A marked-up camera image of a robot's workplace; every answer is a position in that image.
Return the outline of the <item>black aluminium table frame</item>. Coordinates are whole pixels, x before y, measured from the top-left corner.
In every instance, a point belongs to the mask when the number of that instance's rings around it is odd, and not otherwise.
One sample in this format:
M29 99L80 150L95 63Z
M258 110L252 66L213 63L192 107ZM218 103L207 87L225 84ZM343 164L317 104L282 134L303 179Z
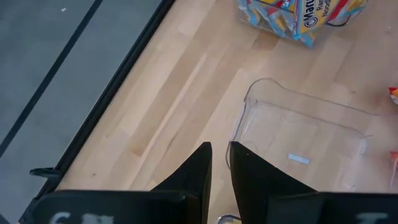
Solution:
M34 224L32 219L33 208L36 203L45 195L52 193L58 187L65 174L73 164L77 155L81 151L82 147L86 143L88 137L98 124L98 121L106 111L109 104L112 102L115 94L120 89L121 85L128 76L131 68L135 65L141 53L149 43L150 39L156 32L160 23L167 15L170 8L173 6L176 0L161 0L159 5L156 7L154 13L151 15L149 21L144 26L143 30L139 34L137 40L134 42L129 52L121 62L120 66L116 70L116 73L112 76L102 94L92 107L90 113L84 120L83 124L75 134L71 143L66 148L62 157L58 161L55 167L43 167L35 168L29 171L29 174L37 177L46 178L46 182L40 189L39 193L31 200L27 206L25 212L19 219L18 224Z

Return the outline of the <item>red Maruchan noodle packet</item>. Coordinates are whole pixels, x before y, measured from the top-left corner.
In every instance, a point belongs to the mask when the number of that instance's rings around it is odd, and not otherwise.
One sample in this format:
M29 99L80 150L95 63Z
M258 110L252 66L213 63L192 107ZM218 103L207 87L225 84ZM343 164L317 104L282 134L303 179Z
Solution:
M398 151L390 151L389 152L391 160L392 160L392 174L389 181L389 187L391 188L394 182L394 177L396 175L396 170L398 168Z
M389 87L388 90L392 101L398 105L398 88Z

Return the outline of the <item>blue Maruchan noodle packet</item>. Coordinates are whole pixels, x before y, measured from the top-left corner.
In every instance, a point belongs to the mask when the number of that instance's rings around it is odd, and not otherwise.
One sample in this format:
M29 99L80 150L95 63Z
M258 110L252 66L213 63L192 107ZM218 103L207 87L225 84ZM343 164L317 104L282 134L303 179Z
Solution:
M293 37L312 47L316 31L333 14L341 0L295 0Z
M354 19L367 5L368 0L340 0L326 25L342 27Z
M241 19L281 38L293 39L295 0L236 0Z

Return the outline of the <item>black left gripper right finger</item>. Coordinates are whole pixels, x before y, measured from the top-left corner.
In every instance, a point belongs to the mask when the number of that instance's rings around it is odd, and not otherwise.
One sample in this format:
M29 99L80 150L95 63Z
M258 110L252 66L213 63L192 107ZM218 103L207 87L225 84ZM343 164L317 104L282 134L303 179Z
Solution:
M237 141L230 145L230 171L243 224L266 224L268 200L272 195L316 192Z

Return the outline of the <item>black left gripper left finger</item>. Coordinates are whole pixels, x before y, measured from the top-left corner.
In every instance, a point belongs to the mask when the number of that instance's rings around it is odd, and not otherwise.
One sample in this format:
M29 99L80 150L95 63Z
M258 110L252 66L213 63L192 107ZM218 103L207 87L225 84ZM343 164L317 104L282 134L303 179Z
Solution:
M212 175L212 146L203 142L172 174L152 191L173 191L191 198L187 224L207 224Z

